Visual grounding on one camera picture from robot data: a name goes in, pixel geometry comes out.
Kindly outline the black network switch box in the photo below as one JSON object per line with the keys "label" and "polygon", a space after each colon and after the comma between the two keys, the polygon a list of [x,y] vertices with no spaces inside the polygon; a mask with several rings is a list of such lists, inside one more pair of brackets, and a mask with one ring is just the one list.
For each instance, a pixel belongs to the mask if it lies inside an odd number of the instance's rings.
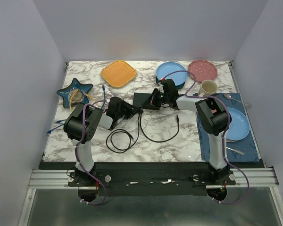
{"label": "black network switch box", "polygon": [[140,107],[147,110],[159,110],[158,107],[150,104],[150,98],[152,94],[150,93],[134,93],[133,96],[133,106]]}

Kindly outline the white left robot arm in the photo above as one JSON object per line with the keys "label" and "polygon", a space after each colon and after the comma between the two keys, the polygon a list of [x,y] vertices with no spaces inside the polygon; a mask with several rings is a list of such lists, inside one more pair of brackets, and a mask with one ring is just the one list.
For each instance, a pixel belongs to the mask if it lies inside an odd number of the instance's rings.
{"label": "white left robot arm", "polygon": [[81,171],[79,181],[90,186],[95,181],[92,158],[91,139],[97,127],[112,130],[121,119],[130,119],[141,111],[141,107],[133,106],[119,97],[109,100],[107,110],[91,104],[79,103],[64,123],[64,132],[75,146],[75,167]]}

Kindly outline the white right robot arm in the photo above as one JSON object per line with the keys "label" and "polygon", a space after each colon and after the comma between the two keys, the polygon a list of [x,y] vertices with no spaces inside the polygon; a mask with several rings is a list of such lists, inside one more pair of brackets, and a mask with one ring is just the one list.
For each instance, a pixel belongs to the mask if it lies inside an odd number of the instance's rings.
{"label": "white right robot arm", "polygon": [[198,114],[202,128],[207,132],[210,145],[210,171],[208,180],[217,185],[229,173],[226,154],[226,135],[231,116],[225,104],[215,93],[218,85],[211,80],[201,83],[198,95],[179,94],[172,79],[163,79],[159,88],[155,88],[142,103],[144,109],[159,110],[166,105],[174,110],[188,110]]}

